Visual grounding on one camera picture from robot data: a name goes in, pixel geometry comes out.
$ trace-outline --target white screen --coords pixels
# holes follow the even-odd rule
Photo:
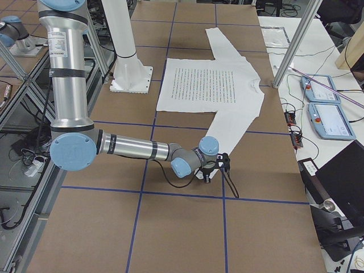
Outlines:
[[[316,104],[316,109],[328,135],[350,135],[337,106]]]
[[[331,87],[331,83],[329,82],[329,79],[327,77],[315,76],[314,79],[324,85]],[[315,98],[329,101],[336,100],[334,93],[332,93],[329,89],[319,85],[318,83],[311,81],[311,87]]]

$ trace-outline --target brown floor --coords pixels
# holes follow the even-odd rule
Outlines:
[[[33,20],[31,3],[2,0],[0,15]],[[220,175],[175,189],[154,162],[100,155],[67,174],[28,272],[325,272],[255,10],[138,2],[132,26],[139,59],[154,67],[150,91],[111,93],[106,84],[91,118],[110,133],[196,146],[213,113],[155,107],[166,57],[212,59],[205,29],[219,27],[265,93],[260,117],[230,155],[240,198]],[[33,34],[46,35],[38,26]],[[173,183],[188,181],[163,165]]]

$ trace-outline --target blue round joint cap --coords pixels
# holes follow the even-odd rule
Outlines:
[[[189,164],[182,158],[174,158],[174,160],[171,161],[171,166],[176,176],[179,178],[183,178],[192,172]]]
[[[19,17],[15,16],[15,15],[5,16],[5,17],[1,18],[1,21],[5,22],[5,23],[19,23],[19,22],[21,22]]]
[[[86,0],[40,0],[47,7],[59,11],[73,11],[81,7]]]
[[[218,141],[213,136],[205,136],[202,138],[198,147],[205,155],[218,154]]]
[[[15,41],[11,37],[9,37],[9,36],[7,36],[5,34],[0,34],[0,41],[6,47],[11,47],[11,46],[13,46],[15,44]]]
[[[92,163],[96,145],[87,135],[66,133],[51,144],[51,159],[61,169],[79,171]]]

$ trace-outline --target white table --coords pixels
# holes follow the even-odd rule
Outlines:
[[[297,29],[297,26],[300,22],[299,18],[277,18],[277,17],[259,17],[259,22],[261,26],[265,27],[284,27],[288,38],[292,40],[293,35]],[[307,73],[307,74],[324,74],[324,75],[331,75],[334,81],[334,84],[337,89],[360,89],[357,81],[352,76],[351,73],[341,76],[335,77],[339,75],[343,75],[348,73],[345,70],[339,70],[335,66],[335,61],[339,57],[339,51],[334,48],[334,43],[332,42],[330,36],[327,34],[324,26],[318,19],[314,19],[311,23],[311,26],[306,33],[305,38],[303,39],[296,55],[307,55],[307,54],[314,54],[316,52],[323,51],[332,47],[331,49],[319,53],[315,56],[295,56],[293,59],[293,66],[297,70]],[[285,53],[287,49],[285,48],[267,48],[268,53],[270,53],[270,62],[272,66],[273,73],[277,72],[277,67],[279,67],[280,63],[283,60],[284,55],[276,55],[272,54],[275,53]],[[292,71],[288,71],[287,74],[295,74]],[[292,96],[290,96],[288,92],[287,86],[287,74],[282,81],[278,91],[279,95],[282,99],[282,103],[286,102],[285,99],[293,104],[297,109],[302,107],[302,103]],[[303,92],[300,86],[300,77],[296,76],[289,76],[288,78],[289,87],[291,90],[291,94],[299,99],[303,98]],[[353,98],[364,104],[364,94],[362,93],[348,93],[345,92],[350,98]],[[359,118],[364,117],[364,110],[360,107],[353,105],[352,103],[342,99],[341,106],[346,114],[348,120],[356,120]],[[341,141],[341,140],[323,140],[321,139],[315,132],[312,123],[310,121],[308,112],[307,112],[307,99],[304,99],[305,106],[303,107],[302,111],[296,112],[296,121],[299,127],[302,128],[303,136],[310,139],[311,141],[315,142],[319,149],[320,153],[315,159],[316,165],[321,168],[326,162],[328,162],[332,157],[337,155],[342,149],[344,149],[347,145],[350,144],[349,141]],[[356,123],[351,123],[351,126],[357,136],[357,139],[364,143],[364,120],[359,121]],[[305,158],[314,158],[317,154],[317,148],[311,144],[306,139],[303,139],[303,148],[298,149],[296,158],[297,160],[305,159]],[[349,258],[345,258],[345,263],[340,264],[340,262],[334,262],[330,259],[329,255],[326,251],[322,251],[322,255],[324,256],[326,269],[328,272],[333,272],[337,266],[341,266],[341,272],[345,272],[348,266]],[[355,252],[355,255],[358,255],[360,258],[364,259],[364,250],[358,250]]]

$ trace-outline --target blue tablet device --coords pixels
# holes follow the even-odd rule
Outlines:
[[[323,139],[353,140],[356,138],[340,104],[313,102],[308,105],[308,113],[313,127]]]
[[[320,83],[336,90],[334,82],[329,75],[312,75],[312,74],[307,74],[307,75],[313,77],[316,81],[319,81]],[[338,95],[304,76],[301,78],[301,87],[306,98],[310,102],[323,102],[330,104],[341,103],[340,97]]]

